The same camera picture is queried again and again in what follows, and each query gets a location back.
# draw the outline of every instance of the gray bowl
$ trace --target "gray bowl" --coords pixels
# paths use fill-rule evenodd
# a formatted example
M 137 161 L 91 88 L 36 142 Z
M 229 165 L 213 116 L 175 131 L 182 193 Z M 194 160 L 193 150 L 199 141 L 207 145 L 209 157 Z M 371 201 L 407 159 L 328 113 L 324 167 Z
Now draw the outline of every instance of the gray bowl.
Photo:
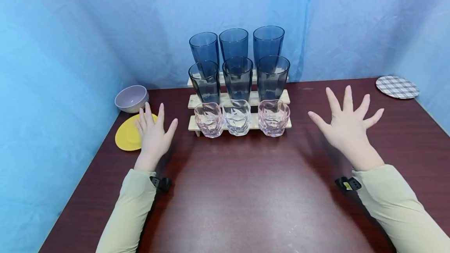
M 148 91 L 141 85 L 133 85 L 125 88 L 114 99 L 114 103 L 120 110 L 130 114 L 138 113 L 139 108 L 143 108 L 147 101 Z

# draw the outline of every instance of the wooden tabletop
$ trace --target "wooden tabletop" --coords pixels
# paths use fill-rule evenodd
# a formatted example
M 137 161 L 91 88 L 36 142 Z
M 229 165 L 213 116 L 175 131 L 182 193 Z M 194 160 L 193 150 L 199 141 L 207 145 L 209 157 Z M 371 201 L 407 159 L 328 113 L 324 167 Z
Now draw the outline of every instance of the wooden tabletop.
M 326 144 L 307 114 L 312 110 L 329 121 L 325 88 L 341 101 L 348 84 L 355 106 L 371 94 L 368 115 L 386 109 L 368 131 L 370 142 L 450 235 L 450 138 L 415 100 L 385 96 L 368 78 L 287 84 L 293 127 L 279 138 L 258 130 L 243 137 L 228 132 L 215 139 L 196 137 L 187 131 L 192 88 L 149 91 L 155 114 L 161 102 L 166 106 L 166 129 L 174 118 L 179 124 L 170 154 L 157 169 L 174 187 L 157 196 L 138 251 L 394 252 L 357 196 L 335 187 L 337 177 L 351 174 L 350 165 Z M 118 116 L 41 252 L 95 251 L 122 181 L 139 155 L 114 143 L 130 116 Z

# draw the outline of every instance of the hand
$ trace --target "hand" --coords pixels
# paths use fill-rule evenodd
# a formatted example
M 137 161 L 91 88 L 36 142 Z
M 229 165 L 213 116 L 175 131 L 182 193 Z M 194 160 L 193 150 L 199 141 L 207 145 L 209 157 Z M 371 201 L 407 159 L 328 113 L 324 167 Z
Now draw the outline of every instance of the hand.
M 312 111 L 308 112 L 308 115 L 328 142 L 346 156 L 356 171 L 368 171 L 384 165 L 366 135 L 366 130 L 380 120 L 384 109 L 377 110 L 371 118 L 364 120 L 370 104 L 369 94 L 364 96 L 361 106 L 353 111 L 350 85 L 345 88 L 343 110 L 333 91 L 327 87 L 326 92 L 331 108 L 331 124 L 326 123 L 322 117 Z
M 154 171 L 159 159 L 168 152 L 173 135 L 177 129 L 178 119 L 174 119 L 164 132 L 164 104 L 159 106 L 156 123 L 148 102 L 145 103 L 145 114 L 139 109 L 139 120 L 135 122 L 141 137 L 141 153 L 134 165 L 135 170 Z

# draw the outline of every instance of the clear glass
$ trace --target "clear glass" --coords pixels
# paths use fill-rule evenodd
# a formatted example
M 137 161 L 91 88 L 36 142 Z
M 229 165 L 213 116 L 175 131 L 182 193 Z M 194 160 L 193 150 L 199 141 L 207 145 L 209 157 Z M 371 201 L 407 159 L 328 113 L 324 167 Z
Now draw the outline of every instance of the clear glass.
M 222 65 L 225 85 L 230 99 L 250 99 L 253 77 L 253 62 L 246 57 L 232 57 Z
M 259 60 L 257 83 L 259 100 L 280 99 L 291 63 L 281 56 L 266 56 Z
M 195 63 L 189 68 L 189 77 L 202 103 L 220 104 L 219 66 L 213 61 Z
M 267 25 L 254 31 L 254 61 L 258 61 L 269 55 L 280 55 L 284 29 L 276 25 Z
M 231 135 L 243 136 L 252 124 L 250 105 L 246 100 L 228 100 L 222 104 L 225 126 Z
M 227 29 L 219 34 L 223 61 L 231 57 L 248 57 L 248 32 L 245 29 Z
M 269 137 L 284 133 L 291 111 L 282 100 L 264 100 L 258 105 L 258 127 Z
M 217 34 L 210 32 L 196 34 L 189 39 L 189 45 L 196 63 L 213 61 L 219 64 Z
M 224 120 L 217 103 L 202 103 L 196 106 L 195 122 L 200 131 L 208 138 L 222 135 Z

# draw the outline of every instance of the coaster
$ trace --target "coaster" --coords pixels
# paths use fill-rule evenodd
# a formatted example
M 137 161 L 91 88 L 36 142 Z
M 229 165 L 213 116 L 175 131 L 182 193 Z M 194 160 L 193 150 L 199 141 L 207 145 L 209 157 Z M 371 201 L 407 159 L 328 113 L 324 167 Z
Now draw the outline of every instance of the coaster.
M 411 81 L 393 75 L 378 78 L 375 85 L 382 93 L 397 99 L 413 99 L 420 92 Z
M 156 121 L 157 116 L 152 114 L 153 121 Z M 121 150 L 138 150 L 140 146 L 140 135 L 138 128 L 134 125 L 134 120 L 139 119 L 139 114 L 133 115 L 117 129 L 116 132 L 116 145 Z

